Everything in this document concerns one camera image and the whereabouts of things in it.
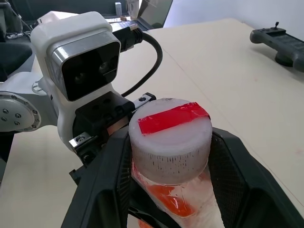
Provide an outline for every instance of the laptop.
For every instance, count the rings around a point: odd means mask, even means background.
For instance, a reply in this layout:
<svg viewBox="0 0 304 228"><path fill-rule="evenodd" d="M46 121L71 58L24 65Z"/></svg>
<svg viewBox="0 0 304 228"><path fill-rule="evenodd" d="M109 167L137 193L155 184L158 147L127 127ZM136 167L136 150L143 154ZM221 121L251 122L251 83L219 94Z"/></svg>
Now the laptop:
<svg viewBox="0 0 304 228"><path fill-rule="evenodd" d="M142 0L138 19L111 24L113 31L138 24L142 31L163 28L173 0Z"/></svg>

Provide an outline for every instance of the table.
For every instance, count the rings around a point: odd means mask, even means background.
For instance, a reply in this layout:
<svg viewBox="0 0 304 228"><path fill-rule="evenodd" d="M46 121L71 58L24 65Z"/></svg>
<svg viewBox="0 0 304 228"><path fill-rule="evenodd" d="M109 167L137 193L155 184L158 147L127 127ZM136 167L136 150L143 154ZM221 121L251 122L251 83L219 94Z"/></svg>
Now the table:
<svg viewBox="0 0 304 228"><path fill-rule="evenodd" d="M241 138L304 216L304 75L278 65L275 51L250 43L252 28L234 19L149 31L163 48L158 71L137 91L196 101L213 126ZM147 43L120 56L114 88L125 92L153 66ZM37 62L33 71L39 72ZM60 227L80 160L47 126L15 135L0 188L3 227Z"/></svg>

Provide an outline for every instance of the red label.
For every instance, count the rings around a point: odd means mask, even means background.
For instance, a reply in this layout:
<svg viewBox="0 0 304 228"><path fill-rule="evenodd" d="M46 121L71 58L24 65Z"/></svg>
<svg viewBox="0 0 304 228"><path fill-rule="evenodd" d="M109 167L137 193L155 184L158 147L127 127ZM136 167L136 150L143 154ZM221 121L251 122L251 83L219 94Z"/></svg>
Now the red label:
<svg viewBox="0 0 304 228"><path fill-rule="evenodd" d="M200 107L198 103L192 102L161 113L146 116L138 119L137 122L142 135L147 135L191 122L196 118L204 116L210 118L205 109Z"/></svg>

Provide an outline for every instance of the laptop screen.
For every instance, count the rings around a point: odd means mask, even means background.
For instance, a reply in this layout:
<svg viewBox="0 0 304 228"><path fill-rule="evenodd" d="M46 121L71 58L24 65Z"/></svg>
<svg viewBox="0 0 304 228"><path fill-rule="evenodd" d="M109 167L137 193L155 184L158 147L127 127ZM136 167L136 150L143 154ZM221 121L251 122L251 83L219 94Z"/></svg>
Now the laptop screen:
<svg viewBox="0 0 304 228"><path fill-rule="evenodd" d="M142 0L138 19L154 29L162 28L169 13L172 0Z"/></svg>

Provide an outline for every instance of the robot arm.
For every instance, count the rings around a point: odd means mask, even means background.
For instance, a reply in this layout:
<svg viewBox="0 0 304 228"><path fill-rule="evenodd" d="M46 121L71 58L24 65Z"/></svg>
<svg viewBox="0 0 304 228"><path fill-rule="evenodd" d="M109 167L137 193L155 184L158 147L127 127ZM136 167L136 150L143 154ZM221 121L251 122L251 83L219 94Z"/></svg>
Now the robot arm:
<svg viewBox="0 0 304 228"><path fill-rule="evenodd" d="M120 95L111 85L119 54L142 40L154 46L158 59L138 84ZM125 228L129 213L155 228L178 228L132 180L124 127L136 108L156 99L146 93L130 102L124 96L160 65L157 41L137 28L112 33L96 12L41 24L31 41L43 77L23 72L0 84L0 132L56 125L62 142L83 162L70 173L78 187L62 227ZM209 170L226 228L304 227L275 179L237 137L213 129Z"/></svg>

